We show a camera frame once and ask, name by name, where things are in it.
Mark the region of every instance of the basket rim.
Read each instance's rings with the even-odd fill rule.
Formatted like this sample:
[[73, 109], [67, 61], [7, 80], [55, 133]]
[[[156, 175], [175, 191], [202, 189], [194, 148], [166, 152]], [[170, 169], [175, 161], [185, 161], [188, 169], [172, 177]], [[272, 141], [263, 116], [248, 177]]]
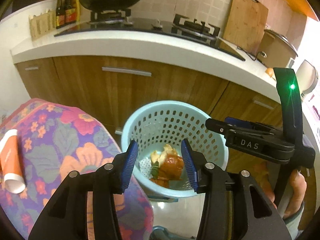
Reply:
[[[201, 109], [190, 105], [188, 103], [184, 103], [184, 102], [180, 102], [180, 101], [174, 101], [174, 100], [162, 100], [162, 101], [156, 101], [156, 102], [152, 102], [149, 104], [146, 104], [142, 107], [140, 107], [139, 109], [137, 109], [129, 118], [128, 120], [125, 122], [124, 127], [123, 127], [123, 131], [122, 131], [122, 135], [121, 135], [121, 149], [122, 152], [125, 152], [129, 146], [128, 144], [128, 135], [129, 135], [129, 130], [131, 128], [132, 123], [136, 120], [136, 118], [138, 117], [138, 115], [140, 115], [141, 113], [143, 113], [144, 111], [148, 110], [149, 108], [152, 108], [154, 106], [158, 106], [158, 105], [166, 105], [166, 104], [170, 104], [170, 105], [179, 105], [179, 106], [185, 106], [188, 107], [192, 110], [197, 111], [198, 113], [202, 114], [203, 116], [205, 116], [207, 119], [210, 118], [210, 116], [205, 113], [204, 111], [202, 111]], [[223, 164], [222, 164], [222, 169], [225, 170], [227, 167], [227, 163], [228, 163], [228, 147], [225, 146], [225, 138], [221, 135], [218, 134], [218, 136], [220, 136], [221, 140], [224, 142], [223, 143], [223, 147], [224, 147], [224, 160], [223, 160]], [[147, 179], [140, 171], [139, 169], [136, 167], [136, 165], [133, 168], [133, 175], [134, 177], [141, 183], [143, 184], [145, 187], [147, 187], [148, 189], [164, 195], [166, 197], [171, 197], [171, 198], [184, 198], [184, 197], [191, 197], [191, 196], [195, 196], [197, 195], [196, 192], [194, 192], [193, 189], [188, 189], [188, 190], [174, 190], [174, 189], [169, 189], [169, 188], [164, 188], [161, 187], [157, 184], [155, 184], [154, 182], [150, 181], [149, 179]]]

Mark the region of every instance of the wooden cutting board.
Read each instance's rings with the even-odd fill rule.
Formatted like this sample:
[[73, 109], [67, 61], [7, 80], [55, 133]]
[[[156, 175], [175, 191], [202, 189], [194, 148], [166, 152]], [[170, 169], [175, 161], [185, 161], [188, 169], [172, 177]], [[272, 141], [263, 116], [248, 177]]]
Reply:
[[262, 40], [268, 8], [257, 0], [232, 0], [222, 38], [256, 54]]

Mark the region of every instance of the gas stove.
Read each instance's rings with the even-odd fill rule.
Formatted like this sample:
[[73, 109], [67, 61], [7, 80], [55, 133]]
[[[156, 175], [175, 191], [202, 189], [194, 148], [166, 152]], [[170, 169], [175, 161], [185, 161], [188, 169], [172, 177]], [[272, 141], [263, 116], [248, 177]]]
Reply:
[[155, 19], [133, 18], [131, 11], [126, 10], [125, 16], [119, 12], [102, 14], [91, 13], [91, 21], [76, 25], [55, 35], [61, 36], [71, 33], [87, 31], [124, 30], [157, 33], [193, 41], [213, 49], [223, 51], [239, 60], [245, 59], [218, 37], [220, 28], [212, 24], [206, 26], [205, 22], [198, 23], [196, 19], [187, 21], [188, 17], [176, 14], [174, 21], [159, 21]]

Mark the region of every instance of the bottle label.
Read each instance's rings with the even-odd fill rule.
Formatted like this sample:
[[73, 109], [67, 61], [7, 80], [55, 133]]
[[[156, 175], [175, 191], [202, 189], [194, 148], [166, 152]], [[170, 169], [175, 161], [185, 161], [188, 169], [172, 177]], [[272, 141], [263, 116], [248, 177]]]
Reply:
[[58, 15], [56, 16], [56, 26], [62, 26], [65, 23], [65, 16], [64, 15]]
[[66, 10], [66, 23], [73, 22], [77, 19], [76, 9], [68, 9]]

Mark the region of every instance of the pot lid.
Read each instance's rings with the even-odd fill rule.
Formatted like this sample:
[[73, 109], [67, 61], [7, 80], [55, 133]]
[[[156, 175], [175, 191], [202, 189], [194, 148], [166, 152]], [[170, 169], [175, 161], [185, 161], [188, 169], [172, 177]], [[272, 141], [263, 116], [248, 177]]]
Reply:
[[283, 35], [281, 35], [281, 34], [279, 34], [279, 33], [276, 33], [276, 32], [274, 32], [274, 31], [272, 31], [272, 30], [268, 30], [268, 29], [265, 29], [264, 31], [265, 31], [266, 33], [271, 34], [272, 36], [275, 36], [275, 37], [281, 39], [281, 40], [282, 40], [283, 42], [285, 42], [285, 43], [295, 52], [295, 54], [298, 56], [298, 52], [297, 52], [296, 48], [288, 41], [288, 39], [287, 39], [285, 36], [283, 36]]

